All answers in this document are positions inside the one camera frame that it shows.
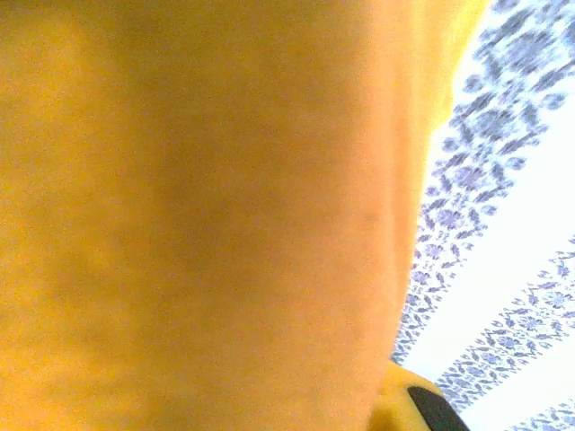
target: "white curtain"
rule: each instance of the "white curtain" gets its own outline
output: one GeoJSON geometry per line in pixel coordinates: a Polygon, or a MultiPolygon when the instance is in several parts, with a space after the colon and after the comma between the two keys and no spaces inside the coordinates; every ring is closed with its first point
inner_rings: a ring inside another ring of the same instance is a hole
{"type": "Polygon", "coordinates": [[[455,90],[393,360],[472,431],[575,430],[575,2],[495,1],[455,90]]]}

